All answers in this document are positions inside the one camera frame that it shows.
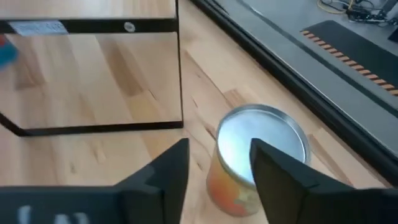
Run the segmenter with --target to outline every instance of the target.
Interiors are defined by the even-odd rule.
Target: can
[[[233,109],[218,126],[206,186],[212,201],[236,217],[255,214],[261,207],[249,158],[252,138],[309,163],[307,137],[290,116],[266,105]]]

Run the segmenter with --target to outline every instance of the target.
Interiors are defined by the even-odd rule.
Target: blue object
[[[0,39],[3,39],[0,41],[3,42],[3,44],[0,44],[0,68],[3,68],[8,63],[15,61],[18,56],[18,50],[5,37],[0,37]]]

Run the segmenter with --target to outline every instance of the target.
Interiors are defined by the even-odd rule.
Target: black mat
[[[350,66],[357,70],[369,70],[363,75],[375,74],[392,86],[398,86],[398,57],[350,31],[335,21],[325,21],[304,29],[342,53],[336,57],[348,57],[355,61]]]

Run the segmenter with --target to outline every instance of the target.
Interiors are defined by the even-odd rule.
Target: wooden surface
[[[17,138],[2,128],[0,129],[1,185],[115,184],[157,157],[180,138],[188,137],[191,150],[190,176],[182,223],[267,223],[263,212],[247,218],[233,218],[224,214],[213,205],[205,188],[205,177],[215,148],[215,132],[220,119],[236,106],[245,103],[264,103],[285,111],[301,125],[310,141],[311,166],[315,169],[357,188],[389,186],[294,95],[267,71],[261,69],[196,7],[186,0],[181,0],[180,3],[185,128],[28,139]],[[150,50],[161,50],[159,54],[154,54],[154,57],[160,58],[165,54],[164,60],[168,60],[169,50],[166,47],[168,45],[162,44],[165,37],[151,38],[153,39],[144,42],[153,41],[156,44],[151,42],[150,45],[164,47],[150,48]],[[29,39],[25,43],[22,39],[13,39],[26,49],[29,49],[32,43],[35,43],[33,44],[35,48],[41,48],[43,44],[58,46],[52,48],[52,53],[47,53],[51,55],[44,58],[41,55],[31,57],[29,54],[35,51],[26,50],[25,52],[30,52],[23,59],[26,67],[16,68],[13,65],[6,70],[27,71],[31,75],[28,77],[31,78],[19,78],[15,74],[15,78],[10,78],[12,75],[8,72],[0,75],[0,78],[5,80],[0,81],[1,104],[8,105],[7,108],[2,106],[1,109],[8,110],[7,112],[13,114],[20,122],[26,120],[29,124],[35,120],[40,121],[40,124],[48,122],[43,118],[48,115],[49,110],[37,108],[43,107],[43,101],[49,95],[46,95],[45,91],[37,93],[32,91],[39,87],[45,88],[52,83],[55,86],[49,88],[59,92],[57,98],[59,103],[68,102],[69,104],[64,105],[65,109],[73,105],[70,110],[76,114],[76,117],[73,117],[73,114],[66,115],[60,109],[56,116],[52,115],[52,122],[59,124],[72,120],[84,121],[85,117],[82,114],[91,118],[91,122],[97,122],[97,118],[107,122],[135,117],[160,118],[164,116],[162,114],[170,113],[167,108],[158,105],[154,100],[157,99],[156,96],[151,98],[150,88],[144,90],[141,87],[138,97],[132,97],[133,100],[126,94],[134,95],[136,91],[133,90],[140,89],[128,75],[139,74],[140,78],[145,78],[151,75],[151,69],[156,72],[162,70],[159,65],[149,65],[147,64],[149,62],[144,61],[147,59],[145,50],[137,51],[141,53],[138,54],[142,57],[141,64],[137,62],[136,55],[131,54],[129,57],[124,57],[126,63],[120,65],[118,64],[120,58],[117,60],[116,58],[126,52],[116,51],[110,57],[103,51],[112,49],[113,44],[110,44],[114,43],[112,37],[84,35],[48,37],[46,40]],[[135,37],[134,40],[140,40],[140,37]],[[140,43],[132,43],[129,47],[140,49],[146,46]],[[34,64],[31,60],[40,61],[42,67],[29,67],[28,65]],[[136,63],[148,67],[148,72],[142,72]],[[122,79],[118,78],[118,72],[112,74],[112,68],[130,72],[126,72]],[[54,70],[58,73],[47,76],[50,74],[49,71]],[[86,101],[80,102],[82,105],[74,102],[74,99],[78,98],[76,93],[68,91],[68,88],[76,83],[82,85],[75,87],[82,91],[81,97],[86,98]],[[101,93],[101,90],[113,94]],[[25,96],[15,94],[18,91],[26,91]],[[129,100],[132,100],[134,105],[140,106],[134,109],[126,106],[124,110],[114,113],[115,107],[127,104]],[[87,111],[94,111],[98,115],[86,114]]]
[[[174,0],[2,0],[0,17],[174,17]]]

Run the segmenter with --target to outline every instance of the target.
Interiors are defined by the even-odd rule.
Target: wooden table
[[[76,2],[87,15],[122,1]],[[58,5],[50,9],[64,15]],[[115,9],[117,15],[128,10],[118,9],[123,13]],[[184,129],[46,138],[17,138],[0,129],[0,184],[112,185],[188,137],[190,177],[182,223],[266,223],[263,212],[247,218],[224,214],[205,188],[220,119],[236,106],[263,103],[301,125],[315,169],[357,188],[389,186],[187,0],[180,1],[180,19]],[[177,74],[171,35],[13,36],[21,56],[0,73],[0,110],[27,127],[175,119],[179,102],[173,100]]]

